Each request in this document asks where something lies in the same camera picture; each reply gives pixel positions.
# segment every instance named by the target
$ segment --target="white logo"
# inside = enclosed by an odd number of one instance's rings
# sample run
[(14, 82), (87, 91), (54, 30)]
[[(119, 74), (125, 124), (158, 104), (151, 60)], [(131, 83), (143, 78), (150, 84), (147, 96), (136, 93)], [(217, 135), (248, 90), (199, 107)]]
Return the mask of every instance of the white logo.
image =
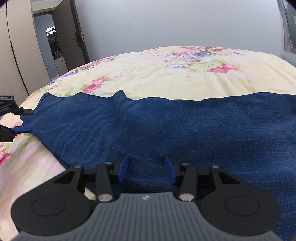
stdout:
[(147, 200), (149, 200), (149, 199), (150, 199), (150, 196), (148, 196), (148, 195), (145, 195), (145, 196), (143, 196), (143, 197), (142, 197), (142, 199), (143, 199), (143, 200), (145, 200), (145, 201), (147, 201)]

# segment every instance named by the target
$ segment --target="beige wardrobe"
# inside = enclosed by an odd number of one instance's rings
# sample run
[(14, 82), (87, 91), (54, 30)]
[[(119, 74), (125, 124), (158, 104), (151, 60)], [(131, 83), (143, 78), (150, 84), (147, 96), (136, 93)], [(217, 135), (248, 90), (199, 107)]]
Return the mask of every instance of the beige wardrobe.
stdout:
[(21, 104), (50, 82), (35, 33), (30, 0), (9, 0), (0, 8), (0, 95)]

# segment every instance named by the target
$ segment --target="doorway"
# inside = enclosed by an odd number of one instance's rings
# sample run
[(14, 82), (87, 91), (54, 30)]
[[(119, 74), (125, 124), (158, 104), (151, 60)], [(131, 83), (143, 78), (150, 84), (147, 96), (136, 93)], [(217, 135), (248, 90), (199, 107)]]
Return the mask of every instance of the doorway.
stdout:
[(39, 48), (50, 79), (90, 62), (74, 0), (34, 14)]

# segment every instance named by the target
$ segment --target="metal pin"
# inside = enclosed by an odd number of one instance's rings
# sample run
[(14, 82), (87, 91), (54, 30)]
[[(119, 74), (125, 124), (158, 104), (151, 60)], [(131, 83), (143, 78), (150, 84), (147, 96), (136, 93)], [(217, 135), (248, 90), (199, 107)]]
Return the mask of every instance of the metal pin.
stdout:
[(98, 196), (98, 200), (100, 202), (109, 202), (113, 199), (113, 197), (110, 194), (101, 194)]
[(192, 201), (194, 199), (194, 196), (191, 193), (183, 193), (179, 196), (179, 199), (182, 201)]

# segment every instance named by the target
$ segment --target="bed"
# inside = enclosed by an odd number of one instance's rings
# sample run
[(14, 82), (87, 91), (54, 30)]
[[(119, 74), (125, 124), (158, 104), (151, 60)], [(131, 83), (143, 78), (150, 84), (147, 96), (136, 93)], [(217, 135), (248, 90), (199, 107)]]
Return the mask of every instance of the bed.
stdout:
[[(162, 47), (77, 67), (34, 92), (21, 106), (36, 108), (46, 92), (110, 97), (119, 90), (134, 100), (163, 97), (200, 101), (264, 91), (296, 95), (296, 69), (265, 53), (202, 46)], [(0, 124), (13, 127), (22, 125), (22, 121), (7, 114)], [(12, 203), (62, 171), (62, 165), (31, 134), (19, 134), (13, 143), (0, 142), (1, 240), (11, 240), (18, 234), (10, 217)], [(94, 197), (89, 190), (85, 195)]]

